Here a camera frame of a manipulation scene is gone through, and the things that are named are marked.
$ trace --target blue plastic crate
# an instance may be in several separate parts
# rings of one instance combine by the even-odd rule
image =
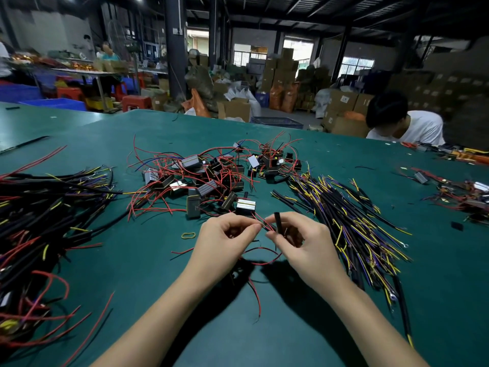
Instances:
[[[267,92],[257,92],[255,98],[260,103],[262,108],[268,108],[268,103],[270,101],[270,94]]]
[[[19,103],[26,100],[37,100],[42,98],[43,96],[37,86],[17,84],[0,86],[0,102]]]
[[[66,99],[66,98],[25,100],[23,102],[19,102],[19,104],[27,104],[28,106],[36,106],[36,107],[58,108],[60,110],[81,110],[84,112],[87,111],[84,102],[80,102],[78,100]]]
[[[251,117],[251,123],[302,130],[304,125],[289,117]]]

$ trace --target gray plastic crate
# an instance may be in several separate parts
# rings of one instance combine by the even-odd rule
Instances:
[[[302,130],[304,125],[289,117],[251,117],[250,120],[253,124],[287,127],[289,129]]]

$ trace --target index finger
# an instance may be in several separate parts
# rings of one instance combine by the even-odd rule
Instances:
[[[307,216],[304,216],[294,211],[281,212],[280,220],[282,221],[282,224],[285,227],[287,226],[296,227],[304,238],[306,238],[307,232],[311,224],[317,224],[314,220],[308,218]],[[270,215],[265,218],[265,221],[268,223],[274,223],[276,222],[275,216]]]
[[[229,212],[228,214],[221,215],[217,218],[219,220],[219,224],[224,231],[229,230],[230,228],[243,227],[246,228],[253,224],[261,224],[260,221],[252,218],[247,218],[246,216],[236,215],[233,212]]]

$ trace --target green table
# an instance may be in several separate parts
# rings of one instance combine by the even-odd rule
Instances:
[[[0,102],[0,151],[44,135],[56,135],[110,115]]]
[[[126,168],[134,135],[140,148],[186,155],[214,146],[229,146],[244,138],[265,142],[281,130],[135,110],[117,116],[117,123],[98,121],[4,154],[0,171],[14,169],[67,144],[61,154],[33,171],[66,174],[88,166],[117,166],[114,172],[118,187],[131,191],[143,183],[140,172]],[[432,153],[418,153],[400,144],[386,145],[382,141],[301,130],[288,133],[292,138],[302,138],[295,146],[299,158],[314,167],[314,175],[324,173],[342,182],[355,178],[383,216],[413,234],[396,232],[395,236],[409,244],[407,254],[413,259],[412,263],[400,263],[399,269],[414,344],[421,355],[431,366],[484,365],[484,350],[489,341],[486,334],[489,329],[487,228],[470,223],[464,223],[463,232],[451,228],[450,222],[462,222],[465,214],[420,201],[435,193],[434,185],[420,185],[391,172],[414,166],[452,180],[471,178],[487,183],[489,169],[434,160]],[[359,165],[376,170],[355,168]],[[290,193],[285,184],[257,185],[257,212],[263,217],[287,210],[270,196],[273,188]],[[184,204],[184,199],[172,203]],[[97,225],[119,214],[126,205],[124,199],[112,203]],[[180,235],[198,232],[201,222],[186,220],[184,213],[173,216],[150,213],[134,221],[121,221],[100,235],[93,243],[104,242],[102,248],[70,252],[72,263],[62,260],[61,275],[71,286],[64,307],[70,311],[82,304],[77,319],[90,311],[93,316],[62,341],[43,349],[28,350],[24,357],[22,353],[16,354],[6,365],[62,364],[82,343],[110,293],[115,291],[113,311],[95,340],[73,363],[73,366],[89,365],[177,278],[189,255],[171,260],[175,255],[170,251],[192,247],[195,241],[182,240]],[[258,239],[260,242],[255,244],[271,246],[264,232]],[[272,253],[257,251],[247,255],[263,261],[273,257]],[[256,322],[258,305],[253,291],[244,286],[229,306],[222,307],[221,313],[218,305],[209,309],[216,316],[188,342],[175,366],[363,365],[358,350],[331,309],[294,276],[285,262],[256,267],[251,278],[262,304],[261,319]],[[58,296],[60,291],[59,287],[58,293],[53,291],[51,296]],[[388,314],[382,294],[371,290],[368,293],[402,333],[399,308],[394,314]],[[39,332],[45,330],[43,325]]]

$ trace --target white t-shirt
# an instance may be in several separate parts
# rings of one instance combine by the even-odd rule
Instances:
[[[3,61],[2,58],[8,58],[9,54],[5,45],[0,42],[0,77],[8,77],[12,74],[7,63]]]
[[[439,115],[426,110],[410,110],[407,114],[411,117],[409,128],[400,139],[393,136],[380,136],[375,129],[370,130],[367,139],[383,141],[405,141],[414,143],[430,143],[432,145],[443,145],[443,119]]]

